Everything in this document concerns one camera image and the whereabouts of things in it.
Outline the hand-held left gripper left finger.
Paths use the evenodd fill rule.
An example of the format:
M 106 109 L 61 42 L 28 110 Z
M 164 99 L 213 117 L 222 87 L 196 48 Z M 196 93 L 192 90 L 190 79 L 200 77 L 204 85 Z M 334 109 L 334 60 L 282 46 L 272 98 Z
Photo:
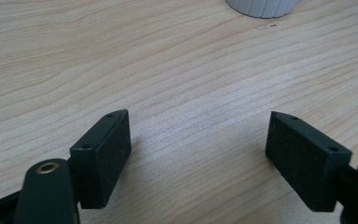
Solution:
M 104 115 L 70 148 L 83 209 L 106 207 L 130 154 L 127 109 Z

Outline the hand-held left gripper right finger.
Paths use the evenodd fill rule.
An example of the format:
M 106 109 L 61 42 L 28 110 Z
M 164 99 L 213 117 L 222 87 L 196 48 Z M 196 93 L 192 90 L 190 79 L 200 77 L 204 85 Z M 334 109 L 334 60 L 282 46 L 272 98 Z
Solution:
M 335 209 L 337 176 L 351 160 L 348 149 L 304 120 L 273 111 L 265 151 L 310 210 Z

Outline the white ribbed cup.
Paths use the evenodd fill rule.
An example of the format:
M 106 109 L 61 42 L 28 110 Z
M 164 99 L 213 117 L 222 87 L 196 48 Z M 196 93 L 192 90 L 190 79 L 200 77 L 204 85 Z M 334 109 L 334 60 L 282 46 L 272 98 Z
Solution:
M 241 14 L 262 19 L 278 18 L 290 13 L 301 0 L 225 0 Z

